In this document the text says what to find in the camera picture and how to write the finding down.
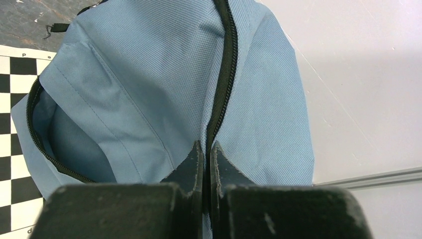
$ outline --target chessboard square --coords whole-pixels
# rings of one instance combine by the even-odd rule
[[[34,58],[10,58],[11,75],[37,75],[37,60]]]
[[[41,193],[39,192],[37,186],[32,180],[31,177],[18,178],[11,180],[11,203],[21,203],[37,198],[41,198]]]
[[[11,156],[10,134],[0,134],[0,157]]]
[[[0,235],[0,239],[30,239],[34,226],[15,230],[13,232]]]
[[[0,235],[11,231],[11,206],[0,207]]]
[[[10,75],[0,74],[0,93],[10,93]]]
[[[41,75],[42,71],[50,64],[49,60],[37,59],[37,75]]]
[[[14,126],[13,118],[11,115],[10,115],[10,133],[17,133],[16,127]]]
[[[0,93],[0,113],[10,113],[10,93]]]
[[[10,94],[10,108],[12,109],[27,94]]]
[[[42,198],[12,204],[10,210],[12,231],[34,225],[41,209]]]
[[[26,167],[23,155],[12,156],[10,160],[10,177],[11,179],[26,178],[31,176]]]
[[[19,137],[17,136],[17,133],[10,135],[10,154],[12,156],[22,154],[22,148],[20,147]]]
[[[0,158],[0,181],[11,179],[11,158],[1,157]]]
[[[0,207],[11,204],[11,180],[0,181]]]
[[[0,74],[10,74],[10,57],[0,56]]]
[[[10,133],[10,113],[0,113],[0,134]]]
[[[36,79],[36,75],[10,75],[10,92],[29,93]]]

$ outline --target chessboard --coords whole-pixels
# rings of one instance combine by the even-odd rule
[[[54,55],[0,45],[0,239],[29,238],[44,204],[26,167],[10,109]]]

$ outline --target black square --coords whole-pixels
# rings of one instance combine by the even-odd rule
[[[12,109],[14,105],[16,105],[20,100],[22,100],[23,97],[25,97],[27,94],[15,94],[12,93],[10,95],[10,108]]]
[[[11,75],[37,75],[37,60],[34,58],[10,58]]]
[[[11,179],[11,157],[0,158],[0,181]]]
[[[0,134],[10,133],[10,113],[0,113]]]
[[[0,93],[10,93],[10,75],[0,74]]]
[[[17,133],[11,134],[10,137],[11,137],[10,145],[11,145],[12,156],[21,155],[22,148],[20,147],[19,137],[17,136]]]
[[[0,208],[0,235],[11,231],[11,209],[10,205]]]
[[[12,204],[26,202],[37,198],[42,198],[32,177],[12,179]]]

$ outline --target backpack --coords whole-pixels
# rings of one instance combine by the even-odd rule
[[[11,113],[44,198],[67,184],[158,183],[196,141],[205,162],[218,143],[255,184],[312,184],[295,52],[253,0],[99,4]]]

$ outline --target stitching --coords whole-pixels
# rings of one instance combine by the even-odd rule
[[[91,40],[91,38],[88,36],[87,31],[84,29],[84,27],[78,22],[78,19],[76,18],[73,21],[75,24],[77,24],[85,33],[86,38],[88,38],[89,40]],[[102,59],[102,57],[99,55],[98,51],[96,50],[96,48],[94,47],[94,45],[92,44],[92,40],[89,43],[90,48],[92,48],[94,51],[94,55],[97,56],[98,60],[101,60],[103,62],[103,64],[100,65],[103,67],[103,69],[105,69],[107,71],[107,69],[104,67],[104,65],[107,66],[107,68],[110,69],[110,67],[108,66],[108,64],[104,61],[104,59]],[[154,133],[157,141],[161,144],[161,146],[163,147],[163,149],[167,152],[167,155],[169,157],[169,161],[170,161],[170,166],[175,169],[174,165],[173,165],[173,160],[172,157],[170,156],[169,151],[167,150],[167,148],[164,146],[163,141],[160,139],[160,137],[158,136],[157,132],[155,132],[154,128],[151,126],[150,122],[147,120],[147,118],[145,117],[145,115],[142,113],[142,111],[138,108],[138,106],[133,102],[133,99],[130,97],[130,95],[127,93],[126,89],[121,85],[120,81],[117,79],[117,77],[115,76],[115,74],[111,71],[107,72],[109,75],[114,76],[113,79],[117,82],[117,84],[119,85],[120,89],[123,91],[124,95],[126,96],[126,98],[128,99],[128,101],[132,104],[132,106],[136,109],[136,111],[138,112],[138,114],[141,116],[142,119],[144,119],[145,122],[147,122],[147,125],[149,126],[150,130]]]
[[[98,117],[98,119],[101,121],[101,123],[103,123],[103,125],[109,130],[109,132],[114,136],[114,138],[116,138],[119,142],[120,142],[120,144],[123,146],[123,148],[126,150],[126,153],[127,153],[127,155],[129,156],[129,158],[130,158],[130,161],[132,161],[132,164],[133,164],[133,166],[135,167],[135,170],[136,170],[136,172],[138,173],[138,175],[139,175],[139,179],[141,179],[142,180],[142,178],[141,178],[141,174],[139,173],[139,171],[138,171],[138,168],[136,167],[136,165],[135,165],[135,163],[133,162],[133,159],[132,159],[132,157],[130,156],[130,154],[129,154],[129,151],[127,150],[127,148],[126,148],[126,146],[124,146],[124,144],[123,144],[123,142],[119,139],[119,138],[117,138],[116,137],[116,135],[109,129],[109,127],[107,127],[107,125],[101,120],[101,118],[97,115],[97,113],[91,108],[91,106],[87,103],[87,101],[85,101],[85,99],[81,96],[81,94],[79,94],[79,92],[73,87],[73,85],[70,83],[70,81],[69,81],[69,79],[67,79],[67,77],[63,74],[63,72],[62,71],[60,71],[60,69],[57,67],[57,65],[55,64],[55,62],[54,61],[51,61],[51,64],[53,64],[55,67],[56,67],[56,69],[60,72],[60,74],[62,74],[62,76],[66,79],[66,81],[69,83],[69,85],[73,88],[73,90],[79,95],[79,97],[85,102],[85,104],[87,104],[87,106],[91,109],[91,111]]]
[[[103,67],[103,69],[107,72],[107,74],[117,83],[117,85],[119,85],[120,89],[123,91],[124,96],[127,98],[127,100],[132,104],[132,106],[136,109],[136,111],[138,112],[139,116],[141,116],[141,118],[147,123],[149,129],[154,133],[154,136],[156,138],[156,140],[161,144],[161,146],[163,147],[163,149],[167,152],[167,155],[170,159],[170,165],[172,166],[173,169],[175,169],[174,165],[173,165],[173,161],[172,158],[170,156],[169,151],[167,150],[167,148],[164,146],[163,141],[161,140],[161,138],[158,136],[157,132],[155,132],[154,128],[151,126],[150,122],[148,121],[148,119],[145,117],[145,115],[142,113],[142,111],[139,109],[139,107],[133,102],[132,97],[130,97],[129,93],[126,91],[126,89],[121,85],[120,81],[117,79],[117,77],[115,76],[114,72],[110,69],[110,67],[108,66],[108,64],[104,61],[104,59],[99,55],[99,53],[97,52],[97,49],[91,44],[88,43],[88,45],[90,46],[90,48],[93,50],[94,55],[97,57],[97,60],[100,61],[100,65]]]

